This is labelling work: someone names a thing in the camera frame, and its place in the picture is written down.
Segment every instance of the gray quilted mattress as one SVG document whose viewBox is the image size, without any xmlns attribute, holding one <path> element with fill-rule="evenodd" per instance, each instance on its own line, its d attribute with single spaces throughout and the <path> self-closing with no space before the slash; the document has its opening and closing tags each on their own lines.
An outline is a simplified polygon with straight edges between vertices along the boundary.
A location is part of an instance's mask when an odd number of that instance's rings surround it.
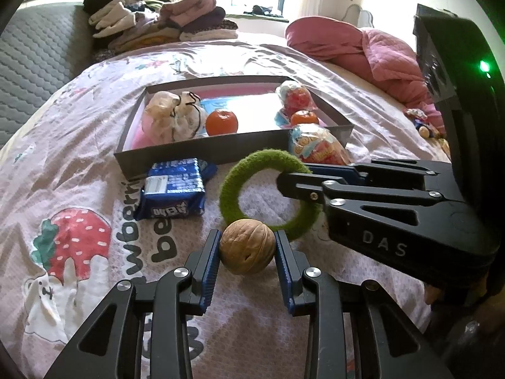
<svg viewBox="0 0 505 379">
<path fill-rule="evenodd" d="M 18 10 L 0 36 L 0 148 L 49 97 L 90 64 L 80 3 Z"/>
</svg>

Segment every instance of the mandarin orange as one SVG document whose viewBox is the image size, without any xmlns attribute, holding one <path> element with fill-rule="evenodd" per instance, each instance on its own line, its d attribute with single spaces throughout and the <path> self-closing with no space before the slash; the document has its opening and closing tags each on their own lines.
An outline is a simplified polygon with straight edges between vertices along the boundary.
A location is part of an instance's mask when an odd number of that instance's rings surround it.
<svg viewBox="0 0 505 379">
<path fill-rule="evenodd" d="M 312 111 L 297 111 L 291 116 L 291 125 L 295 126 L 299 123 L 317 123 L 319 124 L 319 118 L 315 112 Z"/>
<path fill-rule="evenodd" d="M 238 119 L 234 112 L 214 110 L 207 117 L 205 129 L 209 135 L 233 134 L 238 130 Z"/>
</svg>

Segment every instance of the stack of clothes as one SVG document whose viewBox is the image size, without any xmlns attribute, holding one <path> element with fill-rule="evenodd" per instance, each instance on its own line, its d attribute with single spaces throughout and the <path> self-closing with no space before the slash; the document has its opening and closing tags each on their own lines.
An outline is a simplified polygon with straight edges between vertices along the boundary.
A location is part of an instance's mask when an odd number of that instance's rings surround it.
<svg viewBox="0 0 505 379">
<path fill-rule="evenodd" d="M 216 0 L 180 0 L 161 7 L 160 22 L 181 31 L 181 41 L 237 38 L 238 25 L 225 20 Z"/>
<path fill-rule="evenodd" d="M 216 0 L 84 0 L 93 27 L 95 61 L 173 43 L 237 38 Z"/>
</svg>

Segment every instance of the candy package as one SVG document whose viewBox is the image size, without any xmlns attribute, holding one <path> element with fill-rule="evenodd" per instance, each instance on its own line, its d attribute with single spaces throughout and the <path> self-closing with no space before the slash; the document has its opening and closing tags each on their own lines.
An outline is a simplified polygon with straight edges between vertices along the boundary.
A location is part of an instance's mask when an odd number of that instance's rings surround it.
<svg viewBox="0 0 505 379">
<path fill-rule="evenodd" d="M 309 90 L 297 81 L 284 81 L 276 92 L 282 100 L 283 112 L 288 118 L 297 111 L 317 110 Z"/>
<path fill-rule="evenodd" d="M 205 210 L 204 184 L 216 172 L 216 165 L 196 158 L 154 164 L 140 191 L 135 220 L 202 215 Z"/>
<path fill-rule="evenodd" d="M 192 139 L 205 126 L 207 113 L 200 97 L 190 91 L 181 95 L 158 91 L 142 114 L 142 131 L 155 144 Z"/>
<path fill-rule="evenodd" d="M 291 130 L 289 152 L 304 163 L 348 165 L 347 152 L 326 128 L 301 123 Z"/>
</svg>

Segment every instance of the strawberry print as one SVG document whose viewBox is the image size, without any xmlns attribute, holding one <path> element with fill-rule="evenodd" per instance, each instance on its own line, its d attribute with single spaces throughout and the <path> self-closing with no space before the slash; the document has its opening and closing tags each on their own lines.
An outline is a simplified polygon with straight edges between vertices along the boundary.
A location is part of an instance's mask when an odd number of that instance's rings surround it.
<svg viewBox="0 0 505 379">
<path fill-rule="evenodd" d="M 87 280 L 95 255 L 109 258 L 110 226 L 97 213 L 85 208 L 67 208 L 41 225 L 31 253 L 32 260 L 47 274 L 63 281 L 65 261 L 72 258 L 77 280 Z"/>
</svg>

